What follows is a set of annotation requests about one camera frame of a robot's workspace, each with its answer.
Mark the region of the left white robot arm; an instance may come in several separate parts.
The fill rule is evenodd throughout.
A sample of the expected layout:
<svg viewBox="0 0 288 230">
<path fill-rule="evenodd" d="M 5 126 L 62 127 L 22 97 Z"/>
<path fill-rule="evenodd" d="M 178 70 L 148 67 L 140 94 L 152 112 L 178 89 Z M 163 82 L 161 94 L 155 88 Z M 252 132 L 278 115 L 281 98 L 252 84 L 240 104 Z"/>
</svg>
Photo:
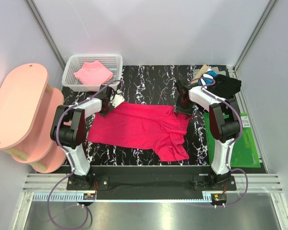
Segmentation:
<svg viewBox="0 0 288 230">
<path fill-rule="evenodd" d="M 106 115 L 111 112 L 115 108 L 113 103 L 116 96 L 115 90 L 106 86 L 78 104 L 59 105 L 56 108 L 50 138 L 63 150 L 71 165 L 68 182 L 73 186 L 88 190 L 96 184 L 83 149 L 85 120 L 93 114 Z"/>
</svg>

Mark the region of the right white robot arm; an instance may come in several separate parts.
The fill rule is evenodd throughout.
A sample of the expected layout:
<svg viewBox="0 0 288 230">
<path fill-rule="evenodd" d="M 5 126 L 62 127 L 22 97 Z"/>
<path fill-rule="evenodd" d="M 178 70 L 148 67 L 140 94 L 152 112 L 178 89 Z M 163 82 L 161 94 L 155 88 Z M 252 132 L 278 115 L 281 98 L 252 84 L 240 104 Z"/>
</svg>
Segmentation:
<svg viewBox="0 0 288 230">
<path fill-rule="evenodd" d="M 209 128 L 215 139 L 214 158 L 207 184 L 219 190 L 230 179 L 230 160 L 235 142 L 241 137 L 243 127 L 236 99 L 224 99 L 208 91 L 207 85 L 190 84 L 186 79 L 177 80 L 178 98 L 174 112 L 191 116 L 197 104 L 209 113 Z"/>
</svg>

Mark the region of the crimson red t-shirt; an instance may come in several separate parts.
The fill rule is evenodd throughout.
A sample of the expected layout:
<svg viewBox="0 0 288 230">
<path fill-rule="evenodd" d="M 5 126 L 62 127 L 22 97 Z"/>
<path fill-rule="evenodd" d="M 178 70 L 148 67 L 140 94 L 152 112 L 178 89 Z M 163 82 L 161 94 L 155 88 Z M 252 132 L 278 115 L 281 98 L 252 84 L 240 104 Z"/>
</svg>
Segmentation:
<svg viewBox="0 0 288 230">
<path fill-rule="evenodd" d="M 187 160 L 183 143 L 190 117 L 174 110 L 169 105 L 123 102 L 106 116 L 96 114 L 87 140 L 153 150 L 161 161 Z"/>
</svg>

